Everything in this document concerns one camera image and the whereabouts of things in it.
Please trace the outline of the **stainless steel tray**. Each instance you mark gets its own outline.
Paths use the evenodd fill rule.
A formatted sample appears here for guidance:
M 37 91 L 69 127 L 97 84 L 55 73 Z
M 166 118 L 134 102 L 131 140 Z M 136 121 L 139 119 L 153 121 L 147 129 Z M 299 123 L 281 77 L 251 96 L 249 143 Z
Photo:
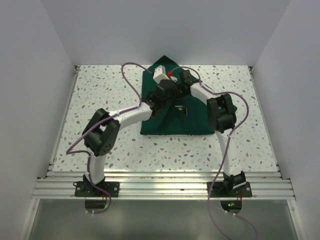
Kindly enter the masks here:
M 176 114 L 179 118 L 188 116 L 188 109 L 183 105 L 175 105 Z

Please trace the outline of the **green surgical cloth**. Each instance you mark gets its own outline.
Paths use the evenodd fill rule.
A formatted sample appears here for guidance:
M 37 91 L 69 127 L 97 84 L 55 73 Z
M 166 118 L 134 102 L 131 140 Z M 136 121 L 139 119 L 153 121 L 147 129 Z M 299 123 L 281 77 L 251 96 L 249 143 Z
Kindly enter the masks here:
M 142 75 L 142 100 L 153 92 L 157 83 L 153 80 L 154 70 L 157 66 L 165 67 L 168 80 L 171 77 L 177 78 L 180 84 L 179 73 L 183 70 L 176 62 L 162 56 L 153 65 L 143 72 Z M 175 106 L 185 106 L 187 108 L 187 117 L 178 117 Z M 211 135 L 215 133 L 208 122 L 207 105 L 199 99 L 187 95 L 177 98 L 171 102 L 159 115 L 149 120 L 143 121 L 140 133 L 142 135 Z

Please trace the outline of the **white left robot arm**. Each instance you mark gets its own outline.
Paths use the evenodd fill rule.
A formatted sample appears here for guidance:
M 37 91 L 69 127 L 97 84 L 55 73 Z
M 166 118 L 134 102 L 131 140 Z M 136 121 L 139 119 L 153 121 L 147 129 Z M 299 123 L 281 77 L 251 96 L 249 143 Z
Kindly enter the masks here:
M 91 154 L 87 163 L 85 177 L 89 181 L 86 190 L 92 196 L 103 193 L 105 179 L 105 155 L 115 145 L 120 130 L 138 122 L 147 121 L 159 115 L 174 100 L 183 95 L 183 87 L 173 80 L 164 79 L 148 93 L 139 106 L 108 112 L 103 108 L 96 110 L 83 131 L 84 145 Z

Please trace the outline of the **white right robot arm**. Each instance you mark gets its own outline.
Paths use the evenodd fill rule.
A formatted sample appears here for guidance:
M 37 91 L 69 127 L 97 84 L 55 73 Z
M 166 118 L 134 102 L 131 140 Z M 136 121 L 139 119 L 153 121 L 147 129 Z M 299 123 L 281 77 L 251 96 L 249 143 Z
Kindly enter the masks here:
M 218 138 L 223 156 L 222 189 L 227 196 L 235 196 L 246 184 L 246 177 L 238 158 L 237 148 L 231 142 L 237 123 L 232 97 L 227 92 L 214 92 L 189 70 L 179 73 L 179 78 L 189 95 L 206 104 L 208 123 Z

